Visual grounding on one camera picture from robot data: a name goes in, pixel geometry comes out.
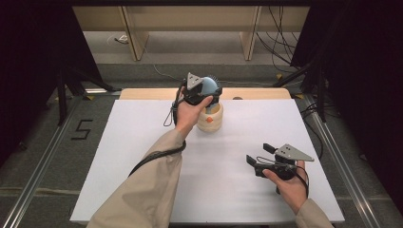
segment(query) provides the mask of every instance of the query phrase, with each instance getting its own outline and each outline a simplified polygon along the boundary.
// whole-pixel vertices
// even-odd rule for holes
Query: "person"
[[[175,128],[163,134],[145,153],[144,158],[183,147],[200,113],[212,99],[211,96],[207,97],[194,106],[180,103]],[[91,217],[87,227],[168,227],[181,167],[182,152],[147,162],[112,193]],[[297,180],[280,180],[270,170],[264,170],[264,174],[278,185],[281,195],[296,213],[299,227],[331,226],[320,208],[303,196],[305,188]]]

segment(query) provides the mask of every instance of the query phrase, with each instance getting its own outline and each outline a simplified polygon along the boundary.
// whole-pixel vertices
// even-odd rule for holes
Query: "beige sleeve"
[[[296,216],[299,228],[334,228],[325,213],[312,200],[307,199],[301,206]]]
[[[182,142],[179,131],[170,130],[145,157],[179,148]],[[182,152],[144,164],[104,202],[87,227],[168,227],[181,167]]]

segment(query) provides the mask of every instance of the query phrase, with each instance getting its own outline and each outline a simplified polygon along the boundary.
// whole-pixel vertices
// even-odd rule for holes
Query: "gray carpet floor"
[[[273,76],[276,75],[273,66],[156,65],[156,67],[163,74],[168,74],[176,79],[182,79],[187,72],[192,72],[200,76],[213,74],[221,81],[231,82],[222,83],[223,86],[261,87],[277,81],[277,78]],[[105,82],[115,87],[177,87],[179,85],[177,81],[158,74],[153,65],[99,65],[99,69]],[[84,85],[85,87],[96,87],[88,82],[84,82]],[[289,86],[290,91],[297,91],[297,86],[298,84]],[[69,217],[96,153],[110,110],[117,99],[119,99],[118,96],[106,95],[81,99],[19,227],[83,227],[71,223]],[[295,101],[299,110],[306,108],[304,100],[295,99]],[[402,216],[379,183],[371,166],[358,157],[359,148],[342,117],[338,115],[336,107],[326,108],[326,113],[327,123],[332,134],[353,170],[359,186],[374,208],[381,227],[403,227]],[[83,128],[90,129],[90,132],[86,140],[74,141],[72,138],[85,135],[84,132],[76,132],[76,127],[81,120],[92,120],[92,122],[82,125]],[[306,120],[317,132],[312,116],[307,117]],[[7,217],[11,206],[41,159],[57,123],[58,104],[54,95],[48,101],[48,110],[43,111],[25,139],[28,149],[15,151],[0,168],[0,221]],[[307,131],[317,153],[320,153],[319,139],[312,130],[307,128]],[[323,146],[323,156],[320,162],[346,219],[337,227],[365,227],[326,145]],[[296,226],[295,224],[284,224],[270,227]]]

